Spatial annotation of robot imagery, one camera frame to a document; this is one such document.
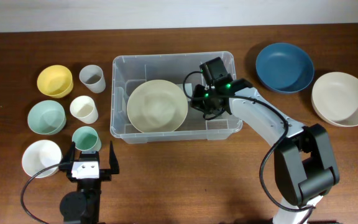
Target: wood grain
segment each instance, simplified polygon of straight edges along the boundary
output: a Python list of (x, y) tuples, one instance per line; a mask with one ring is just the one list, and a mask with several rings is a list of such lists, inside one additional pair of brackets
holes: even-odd
[[(280, 95), (262, 87), (255, 76), (255, 58), (273, 42), (293, 43), (309, 53), (317, 78), (329, 71), (358, 78), (358, 24), (222, 27), (201, 29), (100, 30), (0, 34), (0, 223), (34, 223), (21, 209), (19, 193), (26, 176), (21, 157), (32, 142), (50, 139), (63, 151), (83, 125), (69, 114), (71, 100), (92, 97), (99, 111), (94, 127), (103, 143), (101, 167), (108, 166), (108, 142), (113, 140), (121, 173), (102, 185), (100, 220), (106, 223), (245, 223), (269, 219), (277, 208), (258, 180), (260, 162), (269, 146), (246, 124), (224, 141), (176, 141), (130, 145), (109, 132), (112, 61), (118, 55), (230, 51), (238, 77), (250, 80), (284, 113), (306, 125), (322, 124), (334, 147), (341, 181), (315, 210), (311, 220), (358, 223), (358, 127), (337, 128), (315, 114), (311, 88)], [(73, 73), (74, 89), (57, 101), (67, 113), (67, 125), (54, 136), (41, 136), (27, 127), (27, 113), (49, 99), (36, 87), (39, 72), (53, 64)], [(90, 92), (78, 79), (81, 68), (99, 65), (106, 91)], [(280, 194), (273, 163), (266, 183)], [(58, 173), (32, 183), (26, 205), (41, 219), (61, 223), (59, 203), (76, 189)]]

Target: blue plate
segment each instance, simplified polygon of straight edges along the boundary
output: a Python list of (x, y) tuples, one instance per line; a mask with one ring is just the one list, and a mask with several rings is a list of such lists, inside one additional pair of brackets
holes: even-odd
[(265, 47), (256, 59), (260, 81), (277, 93), (296, 93), (303, 90), (314, 77), (309, 55), (299, 47), (276, 43)]

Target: yellow bowl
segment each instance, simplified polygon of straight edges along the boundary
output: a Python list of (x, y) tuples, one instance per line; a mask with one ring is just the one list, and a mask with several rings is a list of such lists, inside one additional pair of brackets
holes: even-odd
[(52, 98), (62, 98), (73, 89), (73, 75), (63, 65), (52, 65), (44, 69), (37, 79), (40, 92)]

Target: white bowl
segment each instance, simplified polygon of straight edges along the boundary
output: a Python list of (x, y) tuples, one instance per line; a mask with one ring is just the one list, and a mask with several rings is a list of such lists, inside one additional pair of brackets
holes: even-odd
[[(58, 164), (63, 155), (59, 146), (53, 141), (40, 140), (31, 144), (24, 152), (22, 157), (22, 167), (24, 172), (33, 176), (41, 170)], [(37, 178), (49, 177), (58, 171), (58, 167), (51, 168)]]
[(184, 122), (187, 98), (174, 83), (152, 80), (138, 86), (127, 105), (129, 121), (143, 133), (174, 131)]
[(320, 77), (311, 102), (321, 119), (340, 127), (358, 126), (358, 79), (342, 72)]

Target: beige plate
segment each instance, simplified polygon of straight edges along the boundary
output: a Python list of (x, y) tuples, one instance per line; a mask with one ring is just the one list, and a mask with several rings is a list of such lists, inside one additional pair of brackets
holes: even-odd
[(132, 125), (143, 133), (174, 131), (184, 122), (187, 98), (172, 82), (152, 80), (138, 86), (128, 100)]
[(311, 102), (326, 122), (340, 127), (358, 125), (358, 79), (342, 72), (320, 77), (313, 86)]

